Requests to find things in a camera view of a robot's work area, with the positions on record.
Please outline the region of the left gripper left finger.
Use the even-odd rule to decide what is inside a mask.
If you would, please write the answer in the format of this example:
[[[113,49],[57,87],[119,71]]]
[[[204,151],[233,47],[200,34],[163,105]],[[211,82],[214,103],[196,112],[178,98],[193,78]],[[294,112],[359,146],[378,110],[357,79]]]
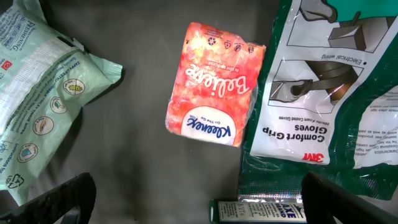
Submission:
[[[84,172],[17,209],[3,213],[3,224],[88,224],[95,206],[96,185]]]

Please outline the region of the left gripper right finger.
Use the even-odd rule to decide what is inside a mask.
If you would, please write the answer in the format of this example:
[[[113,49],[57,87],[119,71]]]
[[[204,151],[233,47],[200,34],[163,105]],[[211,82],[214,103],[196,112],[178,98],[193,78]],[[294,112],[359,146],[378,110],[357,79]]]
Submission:
[[[390,224],[393,214],[365,201],[330,180],[309,172],[303,178],[302,202],[308,224]]]

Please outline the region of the green 3M gloves package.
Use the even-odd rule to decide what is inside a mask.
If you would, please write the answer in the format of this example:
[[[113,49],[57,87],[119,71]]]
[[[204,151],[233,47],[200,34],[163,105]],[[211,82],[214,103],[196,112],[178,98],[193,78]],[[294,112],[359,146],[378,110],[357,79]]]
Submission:
[[[281,1],[246,128],[241,200],[300,200],[315,172],[397,190],[397,0]]]

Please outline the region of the green Axe Brand box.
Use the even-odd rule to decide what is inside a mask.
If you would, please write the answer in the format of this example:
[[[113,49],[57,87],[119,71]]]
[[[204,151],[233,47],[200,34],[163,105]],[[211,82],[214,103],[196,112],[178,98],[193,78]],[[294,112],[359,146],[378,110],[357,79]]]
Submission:
[[[304,207],[293,202],[212,200],[210,223],[306,223]]]

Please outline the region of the light green wipes pack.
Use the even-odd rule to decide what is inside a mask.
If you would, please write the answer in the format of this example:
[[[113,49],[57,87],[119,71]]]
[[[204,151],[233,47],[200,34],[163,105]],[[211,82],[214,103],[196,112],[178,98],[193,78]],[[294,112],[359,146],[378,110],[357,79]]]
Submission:
[[[50,27],[38,1],[14,1],[1,14],[1,189],[18,205],[81,108],[122,69]]]

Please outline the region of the orange Kleenex tissue pack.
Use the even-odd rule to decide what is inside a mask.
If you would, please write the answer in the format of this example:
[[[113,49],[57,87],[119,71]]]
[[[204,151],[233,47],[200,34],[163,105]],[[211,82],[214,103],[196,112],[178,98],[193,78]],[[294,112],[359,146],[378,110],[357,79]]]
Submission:
[[[191,22],[167,107],[167,130],[239,147],[256,101],[265,52],[265,45]]]

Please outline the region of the grey plastic mesh basket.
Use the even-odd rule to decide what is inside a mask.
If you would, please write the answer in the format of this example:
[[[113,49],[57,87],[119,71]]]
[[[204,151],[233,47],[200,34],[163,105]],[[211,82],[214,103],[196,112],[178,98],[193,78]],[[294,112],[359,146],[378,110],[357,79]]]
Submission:
[[[123,69],[81,108],[27,202],[82,172],[96,185],[96,223],[206,223],[210,200],[255,201],[238,195],[251,115],[239,147],[171,133],[165,117],[191,22],[267,50],[281,1],[38,2],[50,27]],[[396,214],[396,193],[359,196]]]

